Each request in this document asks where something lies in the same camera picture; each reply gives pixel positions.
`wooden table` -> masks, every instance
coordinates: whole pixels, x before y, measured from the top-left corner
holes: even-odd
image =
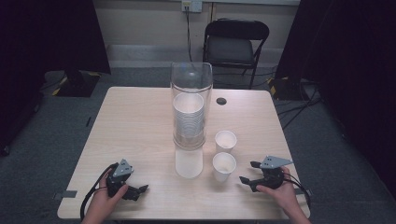
[[[223,97],[226,105],[218,105]],[[204,144],[204,170],[186,179],[175,170],[175,145],[171,90],[168,88],[113,87],[92,127],[67,190],[76,198],[63,198],[60,218],[78,219],[85,195],[98,176],[114,162],[127,160],[134,173],[127,180],[133,187],[149,184],[137,202],[121,200],[109,219],[284,219],[271,197],[243,185],[239,176],[262,178],[251,161],[266,155],[291,159],[290,151],[267,91],[213,90]],[[213,176],[212,159],[218,131],[235,133],[232,151],[237,167],[224,182]],[[293,164],[288,165],[297,176]],[[304,195],[298,201],[305,214],[310,211]]]

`black cable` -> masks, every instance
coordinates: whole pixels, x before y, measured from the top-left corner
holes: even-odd
[[[272,75],[272,74],[274,74],[274,73],[275,73],[275,72],[263,73],[263,74],[256,74],[255,77],[270,76],[270,75]],[[242,74],[239,74],[239,73],[216,73],[216,74],[213,74],[213,76],[233,76],[233,75],[236,75],[236,76],[241,75],[241,76],[242,76]]]
[[[283,179],[283,180],[294,184],[303,192],[305,199],[306,199],[306,204],[308,205],[308,208],[311,209],[311,197],[309,196],[308,191],[303,187],[303,185],[299,184],[300,182],[297,183],[296,181],[293,181],[290,179]]]
[[[285,129],[291,124],[291,122],[294,121],[294,119],[297,118],[297,116],[298,116],[301,112],[303,112],[304,109],[306,109],[306,108],[308,108],[308,107],[310,106],[310,104],[311,104],[312,100],[314,99],[314,96],[315,96],[315,94],[317,93],[317,91],[318,91],[318,88],[315,88],[315,91],[314,91],[314,93],[312,93],[312,96],[311,96],[311,98],[309,99],[309,101],[308,101],[305,105],[303,105],[303,106],[301,107],[301,109],[297,112],[297,114],[295,114],[295,115],[293,116],[293,118],[291,118],[291,119],[289,120],[289,122],[285,124],[284,127],[282,127],[282,130],[285,130]]]
[[[272,70],[273,70],[274,73],[276,73],[276,69],[277,69],[278,67],[279,67],[279,64],[277,64],[277,65],[275,65],[275,66],[272,67]]]
[[[300,181],[299,181],[296,177],[294,177],[293,175],[287,174],[287,173],[283,173],[283,175],[288,175],[288,176],[290,176],[290,177],[293,178],[294,181],[296,181],[299,185],[302,185],[302,184],[300,183]]]
[[[184,7],[184,10],[186,12],[186,19],[187,19],[187,48],[188,48],[188,51],[189,51],[190,62],[192,62],[192,57],[191,57],[191,38],[190,38],[190,8],[189,7]]]
[[[283,118],[285,118],[287,115],[285,114],[282,118],[279,118],[279,120],[282,120]]]
[[[292,102],[292,101],[288,101],[288,102],[285,103],[285,104],[279,104],[279,105],[275,105],[275,106],[289,105],[289,104],[291,104],[291,102]]]
[[[262,74],[262,75],[260,75],[260,76],[270,76],[270,75],[272,75],[272,74],[273,74],[273,73]],[[221,84],[221,85],[237,86],[237,87],[240,87],[240,86],[246,86],[246,87],[247,87],[247,86],[248,86],[248,84],[227,83],[227,82],[223,82],[223,81],[216,80],[216,79],[214,79],[214,78],[213,78],[213,80],[216,81],[216,82],[218,82],[217,84]],[[261,86],[261,85],[265,84],[267,81],[268,81],[268,78],[267,78],[264,82],[261,82],[261,83],[259,83],[259,84],[252,85],[251,87],[258,87],[258,86]]]
[[[318,99],[316,99],[315,101],[311,102],[308,106],[315,105],[315,104],[317,104],[317,103],[319,103],[319,102],[321,102],[321,99],[320,99],[320,98],[318,98]],[[305,106],[306,106],[306,104],[304,104],[304,105],[299,105],[299,106],[297,106],[297,107],[294,107],[294,108],[292,108],[292,109],[288,109],[288,110],[279,112],[279,113],[277,113],[277,114],[278,114],[278,115],[286,114],[286,113],[289,113],[289,112],[291,112],[291,111],[293,111],[293,110],[301,109],[301,108],[303,108],[303,107],[305,107]]]
[[[213,21],[213,7],[214,7],[214,5],[215,5],[215,3],[212,2],[212,8],[210,10],[210,21],[209,22]]]
[[[40,91],[43,91],[43,90],[45,90],[45,89],[48,89],[49,87],[52,87],[52,86],[54,86],[54,85],[60,83],[62,80],[64,80],[65,77],[66,77],[66,73],[64,73],[64,75],[61,77],[61,79],[59,79],[58,81],[56,81],[56,82],[54,82],[54,83],[52,83],[52,84],[49,84],[49,85],[46,86],[46,87],[41,88]]]
[[[114,164],[109,165],[103,172],[102,174],[99,176],[99,178],[96,180],[95,184],[92,186],[91,190],[87,193],[87,195],[85,196],[84,201],[82,201],[81,207],[79,208],[79,216],[81,218],[81,221],[84,219],[85,217],[85,205],[87,205],[88,200],[91,198],[91,196],[99,189],[103,189],[103,188],[96,188],[96,185],[98,185],[99,181],[103,178],[103,176],[106,174],[106,172],[110,169],[116,168],[119,164],[116,162]]]

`wall baseboard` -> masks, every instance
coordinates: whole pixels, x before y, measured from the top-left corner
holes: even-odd
[[[106,46],[110,67],[168,67],[173,62],[188,62],[185,48],[142,45]],[[202,49],[191,49],[194,62],[202,61]],[[279,63],[283,49],[263,49],[259,67],[273,67]]]

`gray carpet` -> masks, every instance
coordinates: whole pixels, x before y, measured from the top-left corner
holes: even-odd
[[[258,74],[272,71],[261,69]],[[44,86],[56,83],[62,75],[46,74],[48,83]],[[111,86],[169,87],[169,75],[170,68],[113,68],[111,76],[100,78],[90,98],[55,97],[50,94],[56,86],[44,89],[38,112],[10,145],[10,155],[0,158],[0,223],[79,223],[59,219],[60,201],[52,200],[52,196],[67,188],[106,90]],[[262,84],[267,77],[258,76],[255,83]],[[215,88],[245,89],[249,76],[215,75],[215,80]],[[308,85],[306,91],[312,94],[314,88]],[[268,87],[263,84],[254,89]],[[304,102],[274,100],[274,104],[279,113]],[[280,115],[282,125],[297,112]],[[366,159],[343,137],[323,103],[306,108],[284,132],[300,180],[314,193],[313,223],[396,222],[395,201]]]

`electrical outlet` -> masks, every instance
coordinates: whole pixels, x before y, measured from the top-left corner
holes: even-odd
[[[181,1],[181,11],[187,11],[186,8],[192,12],[192,3],[191,1]]]
[[[202,12],[202,2],[192,1],[191,8],[192,8],[192,12]]]

